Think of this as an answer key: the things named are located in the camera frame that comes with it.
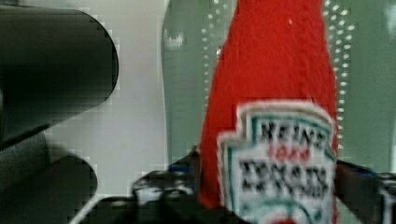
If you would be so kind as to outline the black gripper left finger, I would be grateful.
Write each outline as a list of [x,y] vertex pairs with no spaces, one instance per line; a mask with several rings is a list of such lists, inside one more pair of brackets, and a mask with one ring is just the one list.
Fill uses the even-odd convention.
[[243,224],[224,207],[200,204],[200,168],[194,150],[166,170],[140,177],[129,197],[100,200],[78,224]]

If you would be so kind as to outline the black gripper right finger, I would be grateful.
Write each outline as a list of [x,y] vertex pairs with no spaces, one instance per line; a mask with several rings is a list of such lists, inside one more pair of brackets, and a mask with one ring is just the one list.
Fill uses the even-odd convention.
[[396,175],[339,160],[337,198],[362,224],[396,224]]

